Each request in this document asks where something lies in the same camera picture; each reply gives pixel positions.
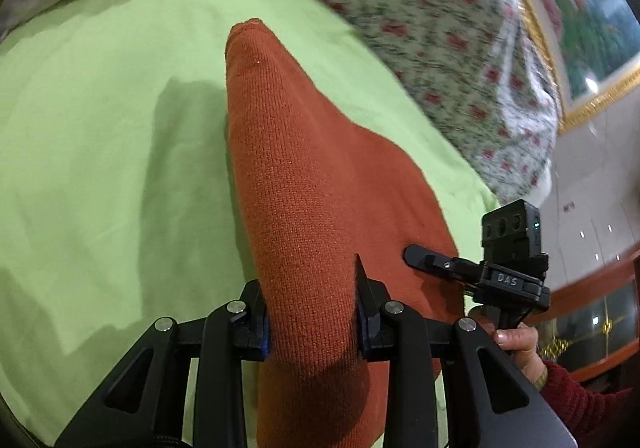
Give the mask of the red sleeve forearm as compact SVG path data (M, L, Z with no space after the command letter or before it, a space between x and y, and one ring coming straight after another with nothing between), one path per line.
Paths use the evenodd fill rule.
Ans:
M546 361L540 394L580 448L639 446L639 386L598 394L574 381L559 364Z

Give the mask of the person's right hand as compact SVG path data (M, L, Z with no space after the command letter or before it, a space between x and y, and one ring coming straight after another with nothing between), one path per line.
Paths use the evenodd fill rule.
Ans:
M515 329L499 330L490 320L488 311L480 306L473 307L469 317L478 322L502 350L511 353L516 368L537 390L544 387L548 369L538 355L538 332L534 327L521 323Z

